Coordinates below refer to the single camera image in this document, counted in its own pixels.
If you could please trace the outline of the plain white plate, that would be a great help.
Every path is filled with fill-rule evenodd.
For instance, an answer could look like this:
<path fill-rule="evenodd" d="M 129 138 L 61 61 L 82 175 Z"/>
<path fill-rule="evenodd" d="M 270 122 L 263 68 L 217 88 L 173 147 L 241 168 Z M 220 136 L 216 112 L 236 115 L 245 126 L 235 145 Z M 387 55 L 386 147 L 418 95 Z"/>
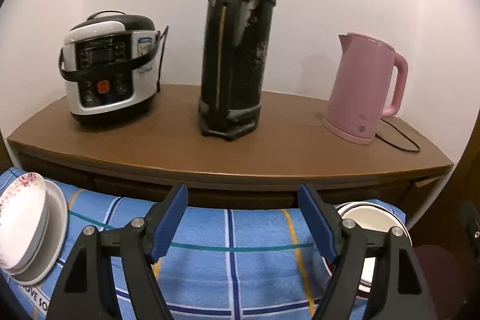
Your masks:
<path fill-rule="evenodd" d="M 68 230 L 68 204 L 64 193 L 53 181 L 46 179 L 49 201 L 49 223 L 41 248 L 29 268 L 21 274 L 10 275 L 20 285 L 31 286 L 41 282 L 57 261 Z"/>

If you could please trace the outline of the white enamel bowl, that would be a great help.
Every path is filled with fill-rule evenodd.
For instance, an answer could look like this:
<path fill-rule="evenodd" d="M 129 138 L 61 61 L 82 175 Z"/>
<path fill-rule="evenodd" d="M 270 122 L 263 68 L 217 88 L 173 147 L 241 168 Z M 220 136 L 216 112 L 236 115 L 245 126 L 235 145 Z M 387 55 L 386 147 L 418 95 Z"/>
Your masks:
<path fill-rule="evenodd" d="M 354 220 L 360 227 L 371 231 L 388 232 L 391 227 L 400 228 L 411 241 L 404 218 L 400 218 L 392 206 L 380 202 L 348 202 L 336 206 L 342 218 Z M 357 296 L 366 300 L 370 294 L 376 266 L 375 257 L 366 257 L 360 277 Z"/>

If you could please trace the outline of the pink floral rim plate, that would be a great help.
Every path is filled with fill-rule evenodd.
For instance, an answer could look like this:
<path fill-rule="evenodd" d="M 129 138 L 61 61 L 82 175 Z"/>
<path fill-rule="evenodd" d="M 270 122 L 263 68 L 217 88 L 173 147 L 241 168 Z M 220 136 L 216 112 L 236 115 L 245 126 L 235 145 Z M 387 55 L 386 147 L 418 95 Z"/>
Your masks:
<path fill-rule="evenodd" d="M 48 219 L 46 182 L 28 172 L 1 195 L 1 268 L 12 272 L 25 267 L 39 245 Z"/>

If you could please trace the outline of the dark maroon chair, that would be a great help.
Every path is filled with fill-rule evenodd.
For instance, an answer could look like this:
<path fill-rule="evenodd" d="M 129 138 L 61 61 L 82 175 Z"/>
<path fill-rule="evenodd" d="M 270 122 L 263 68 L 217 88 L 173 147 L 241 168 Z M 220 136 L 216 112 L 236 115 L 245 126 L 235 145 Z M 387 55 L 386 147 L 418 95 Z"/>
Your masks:
<path fill-rule="evenodd" d="M 468 283 L 453 254 L 435 245 L 414 249 L 428 283 L 437 319 L 454 319 L 465 304 Z"/>

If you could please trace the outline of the blue checked tablecloth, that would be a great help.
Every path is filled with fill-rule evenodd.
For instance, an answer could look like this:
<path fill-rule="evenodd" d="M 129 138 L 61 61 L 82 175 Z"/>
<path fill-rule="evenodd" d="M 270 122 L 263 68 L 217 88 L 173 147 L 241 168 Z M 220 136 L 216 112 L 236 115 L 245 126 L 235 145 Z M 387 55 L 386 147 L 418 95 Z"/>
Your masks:
<path fill-rule="evenodd" d="M 43 319 L 81 230 L 123 227 L 150 202 L 61 184 L 69 219 L 64 246 L 47 277 L 32 286 L 5 277 L 1 297 L 29 319 Z M 168 253 L 153 267 L 175 319 L 309 319 L 330 274 L 301 212 L 191 207 Z"/>

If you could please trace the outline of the brown wooden sideboard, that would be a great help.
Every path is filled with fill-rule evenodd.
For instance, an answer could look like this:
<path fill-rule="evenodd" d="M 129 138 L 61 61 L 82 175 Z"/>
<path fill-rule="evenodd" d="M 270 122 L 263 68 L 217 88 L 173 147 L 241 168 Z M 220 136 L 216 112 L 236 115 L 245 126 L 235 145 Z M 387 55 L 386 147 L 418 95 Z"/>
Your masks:
<path fill-rule="evenodd" d="M 21 124 L 8 144 L 26 171 L 78 188 L 159 201 L 185 184 L 193 206 L 281 209 L 299 185 L 333 204 L 376 198 L 415 211 L 451 160 L 399 118 L 356 145 L 326 130 L 326 102 L 264 93 L 258 128 L 235 141 L 203 136 L 199 88 L 166 85 L 151 110 L 116 127 L 78 124 L 60 99 Z"/>

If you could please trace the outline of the pink electric kettle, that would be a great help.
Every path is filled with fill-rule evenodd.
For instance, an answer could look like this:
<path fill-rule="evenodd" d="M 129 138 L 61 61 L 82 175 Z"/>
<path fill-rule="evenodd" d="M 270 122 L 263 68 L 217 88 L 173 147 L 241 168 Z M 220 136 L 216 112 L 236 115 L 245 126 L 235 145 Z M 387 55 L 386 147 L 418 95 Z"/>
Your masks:
<path fill-rule="evenodd" d="M 381 120 L 400 110 L 408 63 L 376 37 L 348 32 L 338 38 L 342 56 L 323 124 L 343 140 L 368 145 Z"/>

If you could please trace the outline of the white black rice cooker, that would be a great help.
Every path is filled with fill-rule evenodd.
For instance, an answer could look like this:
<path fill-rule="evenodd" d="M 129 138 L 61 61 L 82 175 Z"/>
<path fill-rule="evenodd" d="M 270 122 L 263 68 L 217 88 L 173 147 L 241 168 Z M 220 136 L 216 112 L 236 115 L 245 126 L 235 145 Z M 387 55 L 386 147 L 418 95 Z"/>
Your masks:
<path fill-rule="evenodd" d="M 119 10 L 102 10 L 70 29 L 58 71 L 72 117 L 89 127 L 107 127 L 150 110 L 160 92 L 169 27 Z"/>

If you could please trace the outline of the black thermos flask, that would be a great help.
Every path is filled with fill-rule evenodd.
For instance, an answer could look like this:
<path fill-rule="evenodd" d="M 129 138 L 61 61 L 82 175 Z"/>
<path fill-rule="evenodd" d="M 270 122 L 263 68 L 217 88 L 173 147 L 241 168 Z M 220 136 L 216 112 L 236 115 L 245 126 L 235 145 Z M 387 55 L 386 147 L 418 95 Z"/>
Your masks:
<path fill-rule="evenodd" d="M 236 140 L 256 130 L 277 0 L 208 0 L 199 97 L 204 136 Z"/>

